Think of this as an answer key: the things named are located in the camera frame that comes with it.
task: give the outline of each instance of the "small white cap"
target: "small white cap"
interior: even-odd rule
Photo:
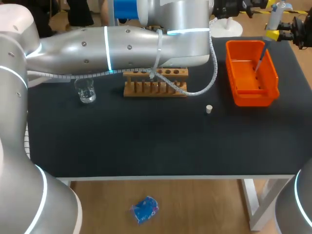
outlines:
[[[213,106],[212,106],[212,105],[206,106],[206,112],[207,112],[207,114],[210,114],[212,109],[213,109]]]

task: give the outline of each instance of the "wooden floor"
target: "wooden floor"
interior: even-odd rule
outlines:
[[[311,0],[292,0],[294,10],[309,10]],[[296,14],[285,14],[291,21]],[[262,36],[269,15],[241,14],[235,20],[243,26],[243,36]],[[62,30],[66,15],[52,21]],[[292,46],[300,66],[312,85],[312,49]],[[258,192],[264,185],[256,181]],[[81,234],[250,234],[241,184],[237,180],[170,180],[75,182],[72,188],[83,208]],[[138,226],[129,212],[145,196],[158,201],[160,210]],[[276,234],[271,220],[259,234]]]

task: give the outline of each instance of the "orange plastic bin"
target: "orange plastic bin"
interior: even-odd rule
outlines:
[[[255,73],[263,47],[260,40],[226,43],[226,67],[237,106],[269,106],[279,96],[278,76],[268,50]]]

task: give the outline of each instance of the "black table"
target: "black table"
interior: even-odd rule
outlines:
[[[198,97],[124,98],[122,74],[95,79],[90,105],[80,103],[72,82],[30,88],[31,160],[55,177],[294,175],[311,157],[312,93],[293,51],[287,42],[270,48],[279,99],[240,108],[226,41],[214,39],[217,80]],[[188,90],[201,90],[212,60],[189,73]]]

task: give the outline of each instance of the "yellow clamp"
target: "yellow clamp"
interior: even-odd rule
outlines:
[[[279,37],[279,30],[267,30],[265,36],[277,41]]]
[[[275,0],[268,0],[268,4],[266,8],[271,7],[274,3],[275,3]]]

